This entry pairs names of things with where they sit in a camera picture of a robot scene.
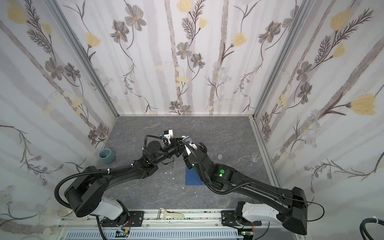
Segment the dark blue envelope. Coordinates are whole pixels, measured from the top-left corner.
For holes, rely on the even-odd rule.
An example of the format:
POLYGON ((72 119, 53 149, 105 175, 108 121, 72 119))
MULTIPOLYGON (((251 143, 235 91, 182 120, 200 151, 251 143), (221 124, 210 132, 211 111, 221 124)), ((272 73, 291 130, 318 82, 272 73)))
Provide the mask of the dark blue envelope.
POLYGON ((194 169, 188 169, 186 167, 185 173, 185 185, 186 186, 203 186, 204 183, 200 180, 198 174, 194 169))

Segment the white glue stick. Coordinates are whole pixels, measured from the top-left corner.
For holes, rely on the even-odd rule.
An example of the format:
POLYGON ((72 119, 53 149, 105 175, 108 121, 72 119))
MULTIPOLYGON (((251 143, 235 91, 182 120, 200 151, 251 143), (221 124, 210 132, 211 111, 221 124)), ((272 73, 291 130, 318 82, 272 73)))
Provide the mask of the white glue stick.
POLYGON ((186 146, 186 148, 188 148, 190 150, 194 151, 198 148, 189 136, 184 136, 182 141, 183 141, 184 145, 186 146))

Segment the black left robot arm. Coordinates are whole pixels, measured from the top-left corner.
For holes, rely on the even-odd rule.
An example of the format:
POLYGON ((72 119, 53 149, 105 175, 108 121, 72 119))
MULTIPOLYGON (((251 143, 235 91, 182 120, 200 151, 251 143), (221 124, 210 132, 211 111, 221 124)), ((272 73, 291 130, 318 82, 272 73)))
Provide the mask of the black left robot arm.
POLYGON ((127 215, 123 203, 104 197, 105 191, 131 180, 150 177, 158 170, 159 163, 181 156, 186 149, 183 137, 168 139, 164 147, 158 139, 145 143, 142 157, 130 165, 114 169, 90 166, 81 173, 64 178, 55 188, 57 202, 72 209, 79 218, 92 215, 116 220, 127 215))

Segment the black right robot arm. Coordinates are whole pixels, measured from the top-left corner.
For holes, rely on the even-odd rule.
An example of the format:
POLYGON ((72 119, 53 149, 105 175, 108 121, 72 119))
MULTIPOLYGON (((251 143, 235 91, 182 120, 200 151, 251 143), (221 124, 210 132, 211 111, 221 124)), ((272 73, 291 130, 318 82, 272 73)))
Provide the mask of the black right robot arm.
POLYGON ((307 235, 308 204, 304 190, 278 188, 254 180, 240 171, 223 164, 214 163, 208 156, 205 145, 184 139, 189 165, 210 191, 218 195, 238 193, 260 201, 275 209, 277 220, 290 232, 307 235))

